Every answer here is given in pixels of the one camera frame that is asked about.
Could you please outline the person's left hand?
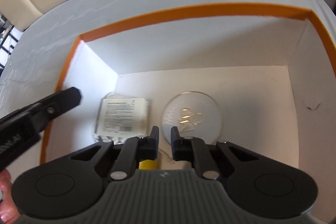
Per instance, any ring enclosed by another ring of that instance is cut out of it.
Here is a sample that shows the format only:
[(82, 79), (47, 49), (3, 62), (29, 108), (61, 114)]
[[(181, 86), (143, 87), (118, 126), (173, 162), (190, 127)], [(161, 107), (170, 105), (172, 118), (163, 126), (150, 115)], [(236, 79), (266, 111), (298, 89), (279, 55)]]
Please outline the person's left hand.
[(3, 223), (12, 224), (21, 216), (11, 195), (11, 176), (7, 169), (1, 171), (1, 221)]

